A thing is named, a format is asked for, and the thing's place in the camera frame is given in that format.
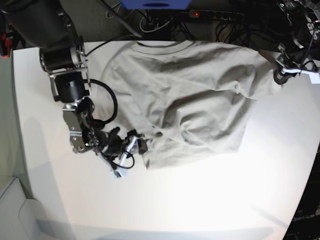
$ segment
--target table surface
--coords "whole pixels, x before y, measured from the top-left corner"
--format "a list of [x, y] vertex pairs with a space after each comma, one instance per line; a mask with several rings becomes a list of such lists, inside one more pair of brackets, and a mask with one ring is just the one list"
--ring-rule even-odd
[[[89, 56], [100, 79], [126, 41]], [[87, 43], [87, 51], [98, 43]], [[63, 240], [281, 240], [304, 192], [320, 140], [320, 86], [292, 78], [257, 102], [238, 153], [113, 179], [95, 154], [75, 154], [37, 48], [14, 52], [17, 106], [34, 197]]]

